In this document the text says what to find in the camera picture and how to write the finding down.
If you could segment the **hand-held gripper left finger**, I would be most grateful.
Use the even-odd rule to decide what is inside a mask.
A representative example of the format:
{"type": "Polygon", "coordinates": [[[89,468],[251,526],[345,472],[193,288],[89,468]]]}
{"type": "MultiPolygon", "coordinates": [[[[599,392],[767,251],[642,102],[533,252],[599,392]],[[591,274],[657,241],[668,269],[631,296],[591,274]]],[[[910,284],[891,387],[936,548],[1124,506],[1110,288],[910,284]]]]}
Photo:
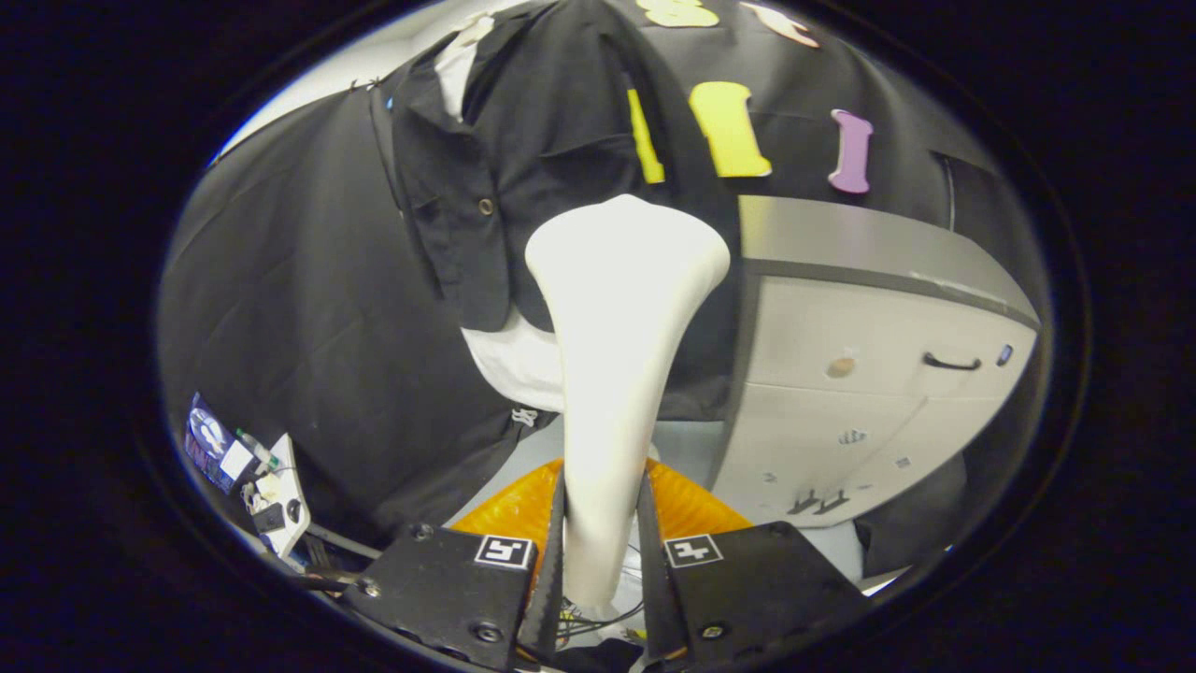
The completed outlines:
{"type": "Polygon", "coordinates": [[[414,524],[346,588],[376,626],[478,667],[554,659],[562,608],[565,484],[554,460],[457,524],[414,524]]]}

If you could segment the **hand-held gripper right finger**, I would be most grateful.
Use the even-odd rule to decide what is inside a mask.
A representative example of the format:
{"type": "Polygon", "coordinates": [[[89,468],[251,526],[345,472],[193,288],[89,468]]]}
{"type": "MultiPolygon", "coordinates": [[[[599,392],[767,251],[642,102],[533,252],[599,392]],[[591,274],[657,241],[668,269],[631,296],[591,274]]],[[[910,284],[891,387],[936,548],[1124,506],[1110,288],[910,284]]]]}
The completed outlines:
{"type": "Polygon", "coordinates": [[[640,489],[640,558],[649,669],[714,669],[803,648],[869,608],[793,524],[749,524],[655,460],[640,489]]]}

